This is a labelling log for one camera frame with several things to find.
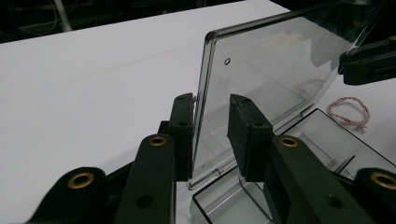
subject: pink twisted cord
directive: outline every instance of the pink twisted cord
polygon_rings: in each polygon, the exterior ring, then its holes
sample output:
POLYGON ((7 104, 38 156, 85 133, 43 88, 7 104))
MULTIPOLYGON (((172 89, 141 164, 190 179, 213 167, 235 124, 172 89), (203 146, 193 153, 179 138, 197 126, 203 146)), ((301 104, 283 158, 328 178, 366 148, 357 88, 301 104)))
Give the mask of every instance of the pink twisted cord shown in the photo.
POLYGON ((338 119, 341 119, 342 121, 340 122, 341 125, 347 125, 347 126, 356 126, 355 130, 361 132, 361 133, 365 133, 364 128, 366 127, 367 122, 370 119, 370 112, 369 109, 367 108, 367 106, 364 105, 364 103, 356 98, 356 97, 342 97, 334 102, 332 102, 331 104, 329 104, 327 106, 327 113, 332 116, 332 117, 336 117, 338 119), (353 100, 358 102, 361 105, 361 108, 363 108, 363 120, 362 121, 354 121, 351 120, 349 118, 345 118, 343 116, 337 115, 335 113, 332 112, 332 108, 339 105, 341 102, 345 101, 345 100, 353 100))

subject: bundle of string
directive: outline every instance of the bundle of string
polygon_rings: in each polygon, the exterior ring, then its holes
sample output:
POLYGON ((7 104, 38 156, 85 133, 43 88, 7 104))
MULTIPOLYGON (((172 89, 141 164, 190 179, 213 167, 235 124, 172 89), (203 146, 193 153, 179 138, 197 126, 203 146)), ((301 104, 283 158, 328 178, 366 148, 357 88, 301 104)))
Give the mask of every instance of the bundle of string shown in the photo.
POLYGON ((327 106, 327 113, 328 113, 330 116, 334 117, 334 118, 340 119, 340 120, 341 120, 341 121, 340 121, 340 124, 341 124, 341 125, 356 126, 355 129, 356 129, 357 131, 361 132, 361 133, 365 133, 364 128, 367 128, 367 127, 366 127, 366 124, 367 124, 367 122, 368 122, 369 119, 370 119, 370 112, 369 112, 369 109, 367 108, 366 105, 364 105, 364 103, 363 103, 360 99, 358 99, 358 98, 356 98, 356 97, 342 97, 342 98, 340 98, 340 99, 338 99, 338 100, 332 102, 331 104, 329 104, 329 105, 327 106), (343 102, 343 101, 345 101, 345 100, 353 100, 353 101, 358 102, 359 105, 361 105, 361 108, 363 109, 363 120, 361 120, 361 121, 354 121, 354 120, 351 120, 351 119, 349 119, 349 118, 340 116, 340 115, 335 114, 335 113, 332 112, 332 108, 333 108, 333 107, 339 105, 341 102, 343 102))

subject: white table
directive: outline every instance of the white table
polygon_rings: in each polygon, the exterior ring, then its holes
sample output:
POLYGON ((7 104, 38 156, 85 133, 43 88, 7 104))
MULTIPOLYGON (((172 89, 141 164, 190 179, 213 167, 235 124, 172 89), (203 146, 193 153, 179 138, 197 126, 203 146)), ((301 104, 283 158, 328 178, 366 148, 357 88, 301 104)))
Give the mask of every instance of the white table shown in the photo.
MULTIPOLYGON (((133 161, 173 99, 197 92, 207 32, 285 11, 248 0, 0 45, 0 223, 29 219, 70 170, 109 174, 133 161)), ((318 107, 360 97, 372 119, 358 137, 396 162, 396 80, 354 88, 340 80, 318 107)), ((177 223, 191 222, 184 186, 177 223)))

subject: open box lid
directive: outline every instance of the open box lid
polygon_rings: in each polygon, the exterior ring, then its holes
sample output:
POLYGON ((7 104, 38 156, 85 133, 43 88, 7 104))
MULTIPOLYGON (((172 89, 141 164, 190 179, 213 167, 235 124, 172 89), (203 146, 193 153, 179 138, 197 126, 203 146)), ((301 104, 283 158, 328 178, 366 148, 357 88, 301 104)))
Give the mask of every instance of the open box lid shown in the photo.
POLYGON ((227 138, 231 94, 250 98, 282 133, 329 88, 340 55, 362 42, 388 4, 332 1, 207 34, 189 189, 236 165, 227 138))

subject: dark background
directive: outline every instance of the dark background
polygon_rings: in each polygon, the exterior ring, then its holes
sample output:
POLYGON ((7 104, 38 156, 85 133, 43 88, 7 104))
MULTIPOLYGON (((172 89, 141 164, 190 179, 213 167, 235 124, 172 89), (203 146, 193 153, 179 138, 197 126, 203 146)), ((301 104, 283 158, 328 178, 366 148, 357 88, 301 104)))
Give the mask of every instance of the dark background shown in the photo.
MULTIPOLYGON (((73 30, 239 0, 63 0, 73 30)), ((290 10, 321 0, 272 0, 290 10)), ((395 1, 363 44, 396 35, 395 1)), ((0 43, 63 32, 53 0, 0 0, 0 43)))

